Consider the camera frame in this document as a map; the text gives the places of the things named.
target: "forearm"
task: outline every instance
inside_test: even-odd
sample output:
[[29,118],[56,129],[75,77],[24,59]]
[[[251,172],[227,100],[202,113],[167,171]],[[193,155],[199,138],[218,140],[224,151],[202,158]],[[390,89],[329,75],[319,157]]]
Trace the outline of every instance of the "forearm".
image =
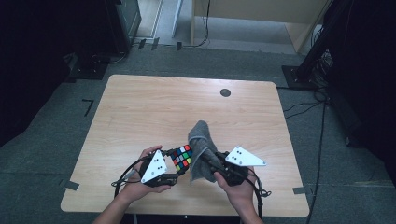
[[235,207],[235,210],[241,217],[244,224],[259,224],[259,223],[262,224],[263,223],[262,220],[257,215],[253,204],[249,204],[248,206],[243,206],[243,207],[239,207],[239,208]]
[[119,224],[124,216],[126,209],[130,203],[125,202],[120,195],[118,195],[103,211],[99,217],[93,222],[94,224],[101,223],[117,223]]

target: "wire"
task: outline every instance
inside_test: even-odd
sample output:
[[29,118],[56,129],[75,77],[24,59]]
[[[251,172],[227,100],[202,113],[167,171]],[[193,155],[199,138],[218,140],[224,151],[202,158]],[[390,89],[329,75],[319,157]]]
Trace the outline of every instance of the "wire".
[[257,197],[257,210],[259,212],[259,218],[262,220],[262,197],[268,197],[271,195],[272,191],[267,191],[265,189],[262,188],[262,182],[260,181],[259,177],[256,175],[256,173],[254,172],[254,170],[248,168],[250,172],[253,173],[252,176],[256,177],[257,179],[257,183],[259,184],[259,187],[257,188],[256,185],[249,180],[248,178],[246,178],[245,180],[253,187],[254,193],[256,194]]
[[290,88],[290,87],[276,87],[276,89],[277,90],[287,90],[287,91],[312,91],[310,89],[294,89],[294,88]]
[[205,35],[203,41],[202,41],[199,45],[186,46],[185,48],[199,48],[199,47],[201,47],[201,46],[207,41],[207,39],[209,38],[209,28],[208,28],[208,26],[207,26],[207,21],[208,21],[208,19],[209,19],[209,9],[210,9],[210,0],[207,2],[206,18],[204,19],[204,17],[202,17],[203,22],[204,22],[204,27],[205,27],[205,30],[206,30],[206,35]]
[[317,36],[318,36],[318,34],[321,34],[322,31],[323,31],[323,26],[320,27],[320,29],[317,31],[317,33],[315,34],[315,36],[314,36],[314,33],[313,33],[314,31],[312,31],[312,35],[311,35],[311,48],[312,48],[312,46],[314,45],[314,43],[317,42]]
[[113,183],[111,184],[111,186],[113,186],[113,184],[116,183],[115,186],[113,186],[113,187],[116,188],[116,189],[114,190],[114,198],[117,197],[117,195],[119,194],[120,187],[123,186],[123,185],[125,185],[125,184],[122,185],[121,183],[124,182],[124,181],[123,181],[123,178],[124,178],[124,177],[126,176],[126,174],[129,172],[129,170],[133,169],[134,166],[136,166],[139,162],[144,161],[144,160],[146,160],[146,159],[148,159],[148,158],[149,158],[149,156],[145,156],[145,157],[142,157],[142,158],[140,158],[139,160],[135,161],[134,163],[132,163],[132,165],[130,165],[130,166],[124,171],[124,173],[122,173],[120,179],[119,179],[118,181],[113,182]]
[[355,3],[355,0],[352,0],[352,3],[350,4],[350,8],[349,8],[349,12],[347,14],[347,21],[346,21],[346,34],[344,35],[344,43],[343,43],[343,47],[345,46],[346,42],[347,42],[347,29],[349,26],[349,19],[350,19],[350,13],[352,11],[353,5]]
[[315,107],[315,106],[317,106],[317,105],[320,105],[320,104],[322,104],[322,102],[318,102],[318,103],[316,103],[316,104],[314,104],[314,105],[309,106],[309,107],[308,107],[305,111],[303,111],[303,112],[299,112],[299,113],[296,113],[296,114],[287,116],[287,117],[285,117],[285,119],[289,119],[289,118],[292,118],[292,117],[294,117],[294,116],[301,115],[301,114],[307,112],[308,110],[312,109],[313,107]]
[[314,190],[314,198],[312,199],[311,206],[309,208],[309,214],[306,220],[306,224],[311,221],[312,212],[314,210],[315,202],[318,196],[318,186],[319,186],[319,179],[320,179],[320,168],[321,168],[321,153],[322,153],[322,145],[323,145],[323,133],[324,133],[324,118],[326,112],[326,104],[323,104],[323,111],[322,111],[322,121],[321,121],[321,130],[320,130],[320,139],[319,139],[319,152],[318,152],[318,169],[317,169],[317,181],[315,183],[315,190]]
[[291,109],[293,109],[295,106],[298,106],[298,105],[315,105],[315,104],[317,104],[317,103],[318,103],[318,102],[314,102],[314,103],[300,103],[300,104],[291,106],[289,109],[285,109],[283,112],[288,112],[288,111],[290,111]]
[[109,62],[109,63],[94,62],[94,63],[98,63],[98,64],[113,64],[113,63],[119,63],[120,61],[122,61],[122,59],[125,58],[125,55],[126,55],[126,53],[123,52],[123,53],[122,53],[122,57],[121,57],[120,59],[116,60],[115,62]]

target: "person's left hand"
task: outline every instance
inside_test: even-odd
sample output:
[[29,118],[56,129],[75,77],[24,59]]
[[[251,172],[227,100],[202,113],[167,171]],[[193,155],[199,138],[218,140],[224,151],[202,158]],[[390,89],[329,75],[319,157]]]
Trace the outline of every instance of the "person's left hand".
[[[139,159],[147,156],[150,153],[154,153],[156,150],[159,150],[162,147],[163,146],[155,146],[155,147],[150,147],[150,148],[143,150]],[[139,162],[134,167],[134,169],[136,171],[140,170],[140,166],[142,165],[142,163],[143,163],[142,161]],[[155,187],[155,188],[144,185],[140,182],[140,176],[139,176],[138,172],[135,172],[131,177],[129,177],[128,182],[136,182],[136,183],[127,183],[119,194],[119,196],[123,200],[125,200],[127,203],[132,203],[136,200],[139,200],[151,192],[161,193],[161,192],[171,188],[171,186],[168,186],[168,185],[162,185],[162,186]]]

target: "white triangular marker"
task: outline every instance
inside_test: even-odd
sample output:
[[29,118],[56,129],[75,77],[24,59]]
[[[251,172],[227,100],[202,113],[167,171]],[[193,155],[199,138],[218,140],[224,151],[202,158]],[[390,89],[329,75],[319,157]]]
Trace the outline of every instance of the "white triangular marker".
[[148,165],[148,169],[143,175],[141,182],[146,183],[151,179],[165,173],[166,170],[167,167],[165,161],[163,160],[163,154],[160,150],[157,150],[150,164]]
[[237,166],[262,166],[267,164],[242,147],[235,147],[225,160]]

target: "gray cloth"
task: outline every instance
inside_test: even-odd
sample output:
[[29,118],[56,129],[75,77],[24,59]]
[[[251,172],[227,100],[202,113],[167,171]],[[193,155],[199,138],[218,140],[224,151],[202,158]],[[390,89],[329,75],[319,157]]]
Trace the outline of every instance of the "gray cloth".
[[222,166],[222,162],[215,155],[218,150],[210,138],[209,127],[205,121],[199,120],[192,128],[189,133],[189,145],[192,149],[190,182],[202,177],[215,182],[211,166],[203,159],[211,160],[216,167]]

